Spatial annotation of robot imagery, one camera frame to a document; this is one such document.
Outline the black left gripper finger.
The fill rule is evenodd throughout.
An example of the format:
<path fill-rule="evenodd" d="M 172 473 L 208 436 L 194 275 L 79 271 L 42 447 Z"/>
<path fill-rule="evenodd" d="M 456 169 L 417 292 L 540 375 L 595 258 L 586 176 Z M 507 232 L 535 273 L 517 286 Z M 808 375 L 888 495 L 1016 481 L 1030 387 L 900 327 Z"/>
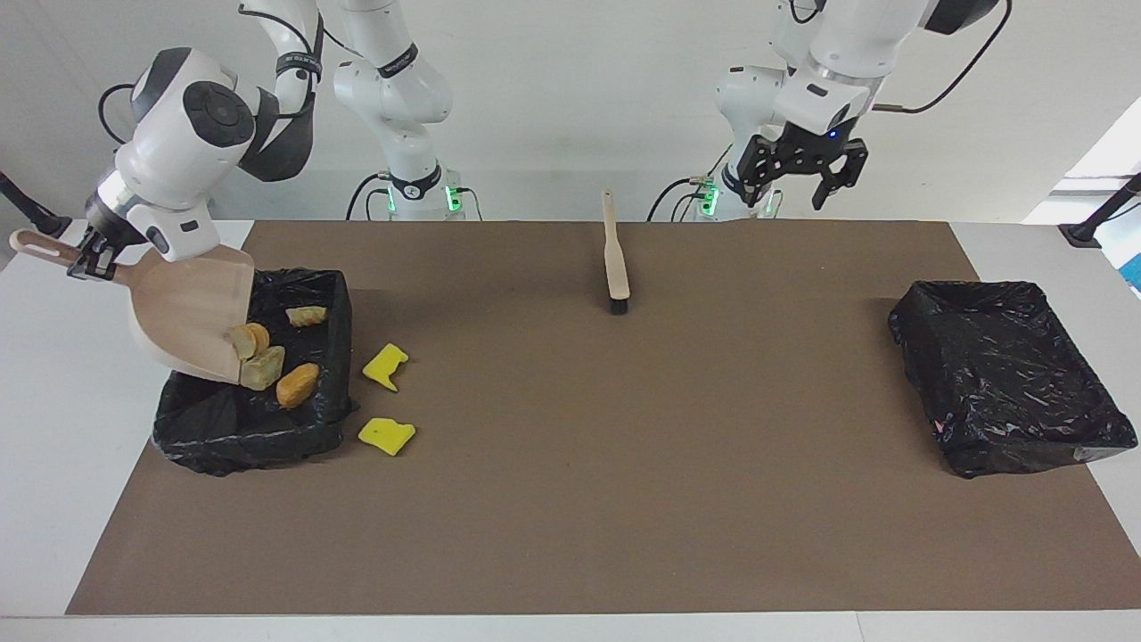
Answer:
<path fill-rule="evenodd" d="M 812 208 L 820 211 L 825 206 L 825 202 L 837 190 L 853 187 L 860 178 L 867 157 L 868 149 L 865 143 L 845 143 L 840 155 L 840 159 L 843 159 L 840 169 L 831 166 L 834 160 L 819 159 L 816 162 L 816 171 L 820 177 L 820 182 L 812 195 Z"/>
<path fill-rule="evenodd" d="M 746 208 L 756 208 L 771 190 L 775 172 L 776 143 L 764 136 L 752 136 L 744 146 L 736 166 L 736 190 Z"/>

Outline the beige plastic dustpan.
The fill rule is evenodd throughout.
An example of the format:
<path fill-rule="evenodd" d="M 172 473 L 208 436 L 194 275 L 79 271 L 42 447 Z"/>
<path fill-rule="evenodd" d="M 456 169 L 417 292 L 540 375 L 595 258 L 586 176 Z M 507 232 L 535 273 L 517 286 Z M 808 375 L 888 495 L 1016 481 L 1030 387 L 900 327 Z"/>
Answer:
<path fill-rule="evenodd" d="M 127 328 L 168 369 L 238 383 L 241 360 L 226 333 L 244 325 L 254 281 L 252 255 L 217 245 L 196 259 L 167 261 L 147 247 L 119 261 L 112 284 L 129 292 Z"/>

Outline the beige hand brush black bristles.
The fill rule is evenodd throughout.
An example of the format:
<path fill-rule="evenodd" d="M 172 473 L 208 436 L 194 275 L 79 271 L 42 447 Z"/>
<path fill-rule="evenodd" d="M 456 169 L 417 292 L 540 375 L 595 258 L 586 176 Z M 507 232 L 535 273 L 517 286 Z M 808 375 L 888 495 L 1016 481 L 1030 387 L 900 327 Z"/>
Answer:
<path fill-rule="evenodd" d="M 628 306 L 630 306 L 631 289 L 624 251 L 620 244 L 620 235 L 617 235 L 617 214 L 614 195 L 610 190 L 602 190 L 602 226 L 604 273 L 610 293 L 610 314 L 612 316 L 624 316 L 628 314 Z"/>

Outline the pale lumpy bread piece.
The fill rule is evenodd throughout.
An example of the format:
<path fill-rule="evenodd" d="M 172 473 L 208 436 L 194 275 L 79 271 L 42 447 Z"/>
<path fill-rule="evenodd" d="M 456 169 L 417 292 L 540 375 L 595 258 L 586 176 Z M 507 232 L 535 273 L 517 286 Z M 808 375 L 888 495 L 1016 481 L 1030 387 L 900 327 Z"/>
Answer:
<path fill-rule="evenodd" d="M 241 363 L 238 384 L 244 389 L 265 391 L 274 385 L 283 373 L 285 347 L 269 346 L 260 353 Z"/>

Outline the brown oval bread roll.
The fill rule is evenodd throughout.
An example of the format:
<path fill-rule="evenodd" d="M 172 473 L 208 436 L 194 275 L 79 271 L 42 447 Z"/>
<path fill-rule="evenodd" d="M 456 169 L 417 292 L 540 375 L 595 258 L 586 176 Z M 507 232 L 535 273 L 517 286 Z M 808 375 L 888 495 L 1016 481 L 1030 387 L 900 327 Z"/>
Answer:
<path fill-rule="evenodd" d="M 284 409 L 300 407 L 314 395 L 319 377 L 321 367 L 317 363 L 301 363 L 290 373 L 282 375 L 275 385 L 277 405 Z"/>

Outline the notched yellow sponge piece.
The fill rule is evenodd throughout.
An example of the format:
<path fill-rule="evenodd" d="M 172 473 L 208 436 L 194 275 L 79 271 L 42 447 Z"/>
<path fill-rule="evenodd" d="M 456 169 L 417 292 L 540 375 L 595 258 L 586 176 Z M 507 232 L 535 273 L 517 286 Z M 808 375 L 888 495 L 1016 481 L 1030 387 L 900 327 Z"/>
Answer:
<path fill-rule="evenodd" d="M 369 381 L 378 383 L 383 389 L 393 391 L 393 393 L 397 393 L 398 387 L 394 377 L 398 373 L 398 369 L 400 369 L 400 366 L 407 361 L 410 361 L 410 355 L 402 350 L 399 346 L 388 342 L 363 366 L 362 374 Z"/>

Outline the yellow sponge piece dark dot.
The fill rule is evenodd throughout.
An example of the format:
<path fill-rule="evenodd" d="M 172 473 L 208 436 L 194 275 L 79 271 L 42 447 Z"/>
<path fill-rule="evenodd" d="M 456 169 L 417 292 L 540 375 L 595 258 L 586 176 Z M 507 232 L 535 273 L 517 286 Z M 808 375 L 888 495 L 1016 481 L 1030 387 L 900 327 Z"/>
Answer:
<path fill-rule="evenodd" d="M 394 418 L 370 418 L 361 426 L 356 439 L 395 457 L 416 434 L 416 426 L 402 424 Z"/>

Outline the black bag lined bin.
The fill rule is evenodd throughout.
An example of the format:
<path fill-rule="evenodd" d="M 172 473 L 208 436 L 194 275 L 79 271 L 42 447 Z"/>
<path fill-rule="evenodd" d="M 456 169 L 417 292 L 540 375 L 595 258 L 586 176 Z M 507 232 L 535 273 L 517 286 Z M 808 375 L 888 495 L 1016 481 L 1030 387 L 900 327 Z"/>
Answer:
<path fill-rule="evenodd" d="M 288 308 L 323 306 L 325 324 L 293 328 Z M 257 271 L 248 320 L 285 347 L 283 369 L 317 363 L 319 382 L 300 407 L 280 407 L 272 389 L 252 391 L 173 371 L 160 392 L 152 442 L 165 460 L 196 473 L 228 476 L 293 465 L 343 442 L 345 420 L 358 405 L 349 395 L 353 304 L 339 271 L 301 267 Z"/>

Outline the black bag bin pink mark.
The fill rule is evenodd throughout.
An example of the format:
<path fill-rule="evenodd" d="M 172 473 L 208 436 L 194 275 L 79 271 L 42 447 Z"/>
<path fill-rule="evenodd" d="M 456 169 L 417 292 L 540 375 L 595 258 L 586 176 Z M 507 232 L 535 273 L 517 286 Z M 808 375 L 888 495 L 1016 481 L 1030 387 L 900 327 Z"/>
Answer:
<path fill-rule="evenodd" d="M 958 478 L 1042 473 L 1136 447 L 1136 428 L 1034 282 L 916 281 L 888 326 Z"/>

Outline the brown table mat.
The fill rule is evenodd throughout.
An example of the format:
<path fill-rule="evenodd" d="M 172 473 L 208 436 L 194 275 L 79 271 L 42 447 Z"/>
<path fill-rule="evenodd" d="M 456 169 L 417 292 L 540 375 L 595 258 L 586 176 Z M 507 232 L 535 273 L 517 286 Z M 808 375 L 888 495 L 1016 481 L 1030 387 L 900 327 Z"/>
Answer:
<path fill-rule="evenodd" d="M 213 478 L 148 447 L 68 613 L 1141 608 L 1087 468 L 947 471 L 887 325 L 976 274 L 945 224 L 259 222 L 343 273 L 341 447 Z M 397 393 L 362 374 L 410 355 Z M 395 457 L 370 418 L 416 426 Z"/>

